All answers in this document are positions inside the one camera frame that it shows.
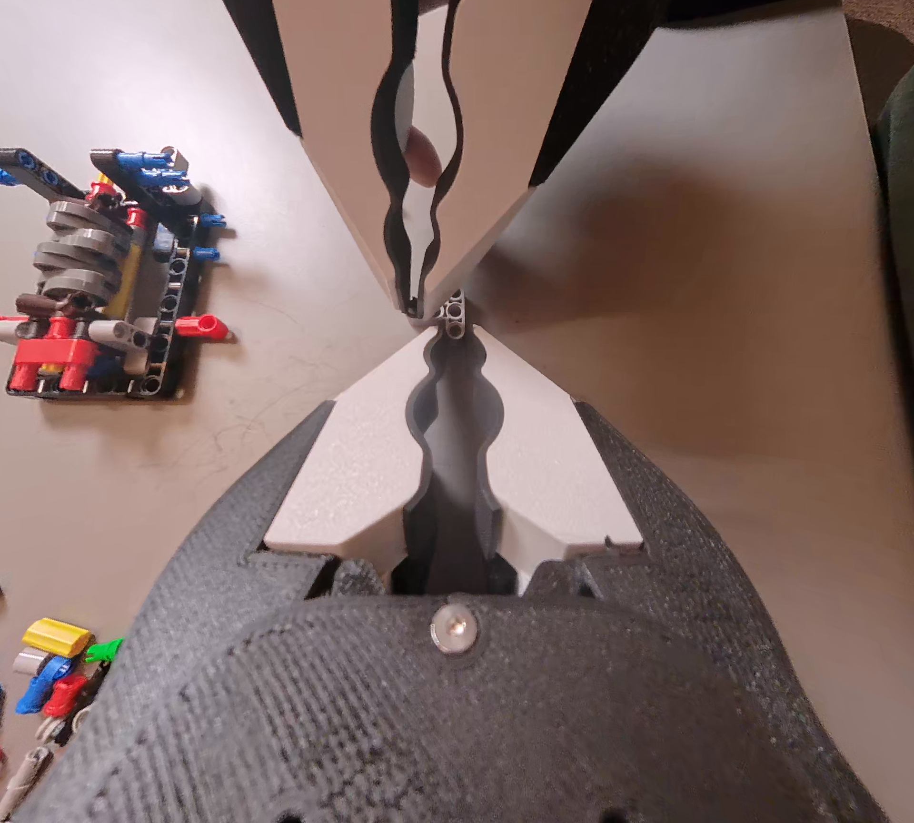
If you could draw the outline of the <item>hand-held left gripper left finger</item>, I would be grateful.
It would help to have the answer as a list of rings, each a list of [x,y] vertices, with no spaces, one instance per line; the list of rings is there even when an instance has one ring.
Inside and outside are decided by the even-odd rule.
[[[362,560],[381,576],[405,559],[404,510],[424,458],[407,404],[438,337],[426,328],[337,395],[265,533],[268,550]]]

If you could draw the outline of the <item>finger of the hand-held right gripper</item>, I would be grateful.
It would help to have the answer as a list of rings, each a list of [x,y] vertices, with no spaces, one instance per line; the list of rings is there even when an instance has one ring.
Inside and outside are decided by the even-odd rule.
[[[459,0],[450,84],[461,114],[455,174],[435,200],[438,254],[421,281],[428,319],[513,220],[592,0]]]
[[[301,141],[373,274],[410,314],[409,184],[397,103],[417,40],[417,0],[272,0]]]

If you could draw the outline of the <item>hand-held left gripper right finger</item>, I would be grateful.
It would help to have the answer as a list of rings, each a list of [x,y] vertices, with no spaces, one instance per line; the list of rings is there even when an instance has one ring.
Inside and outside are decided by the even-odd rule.
[[[572,397],[485,329],[474,339],[485,353],[478,390],[496,395],[481,452],[483,501],[518,589],[544,563],[642,551],[644,536]]]

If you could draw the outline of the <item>light grey lego connector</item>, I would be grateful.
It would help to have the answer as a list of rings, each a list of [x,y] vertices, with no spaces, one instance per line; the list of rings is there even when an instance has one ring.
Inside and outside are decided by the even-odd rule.
[[[435,315],[435,320],[440,324],[444,335],[451,340],[460,340],[464,337],[466,330],[465,306],[465,294],[462,289],[458,289],[439,307]]]

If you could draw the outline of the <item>partly built lego chassis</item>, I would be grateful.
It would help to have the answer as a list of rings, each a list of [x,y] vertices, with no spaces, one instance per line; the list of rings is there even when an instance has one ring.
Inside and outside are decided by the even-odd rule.
[[[190,346],[229,342],[200,290],[227,229],[175,147],[95,149],[80,189],[32,151],[3,148],[2,185],[48,203],[36,289],[3,315],[14,348],[6,394],[50,402],[167,401],[181,392]]]

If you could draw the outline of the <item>pile of small lego pieces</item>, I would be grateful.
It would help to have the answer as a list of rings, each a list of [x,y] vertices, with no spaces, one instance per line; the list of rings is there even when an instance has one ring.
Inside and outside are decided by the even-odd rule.
[[[29,682],[14,706],[19,717],[35,716],[36,745],[2,791],[1,820],[11,821],[89,717],[123,639],[98,641],[90,630],[49,617],[22,636],[13,671]]]

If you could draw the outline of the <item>person's right hand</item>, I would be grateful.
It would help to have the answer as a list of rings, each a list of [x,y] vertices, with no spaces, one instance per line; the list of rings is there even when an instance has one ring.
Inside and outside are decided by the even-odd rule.
[[[411,181],[424,188],[434,188],[441,176],[440,157],[428,137],[411,125],[402,151]]]

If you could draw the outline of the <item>person's green sweatshirt torso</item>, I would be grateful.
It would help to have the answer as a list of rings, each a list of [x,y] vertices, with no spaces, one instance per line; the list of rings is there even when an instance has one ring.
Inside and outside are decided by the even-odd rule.
[[[906,319],[913,318],[913,69],[893,89],[873,130],[889,244]]]

